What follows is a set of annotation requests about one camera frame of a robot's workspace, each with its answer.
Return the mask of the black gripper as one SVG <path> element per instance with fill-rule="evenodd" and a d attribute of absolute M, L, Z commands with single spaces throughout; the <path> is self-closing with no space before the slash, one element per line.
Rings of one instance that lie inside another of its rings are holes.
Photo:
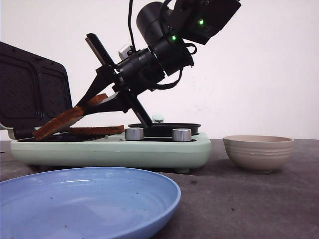
<path fill-rule="evenodd" d="M 164 79 L 164 71 L 155 55 L 146 48 L 115 64 L 97 35 L 88 33 L 86 41 L 102 66 L 96 70 L 96 77 L 76 107 L 83 108 L 84 115 L 103 112 L 127 113 L 132 109 L 143 127 L 151 127 L 153 122 L 137 96 L 146 90 L 166 88 L 159 84 Z M 114 84 L 115 93 L 105 99 L 96 99 L 97 94 L 110 84 Z"/>

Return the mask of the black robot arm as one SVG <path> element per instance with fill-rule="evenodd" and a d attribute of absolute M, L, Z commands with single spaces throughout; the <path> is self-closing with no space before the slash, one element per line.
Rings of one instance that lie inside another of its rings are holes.
<path fill-rule="evenodd" d="M 173 9 L 168 1 L 151 2 L 137 16 L 137 27 L 147 48 L 128 50 L 128 56 L 114 63 L 99 38 L 89 33 L 86 41 L 101 62 L 97 75 L 78 102 L 82 106 L 112 85 L 114 94 L 87 113 L 133 110 L 144 128 L 153 122 L 138 100 L 146 90 L 167 90 L 176 82 L 162 84 L 165 76 L 193 66 L 189 47 L 206 44 L 228 23 L 241 7 L 237 0 L 178 0 Z"/>

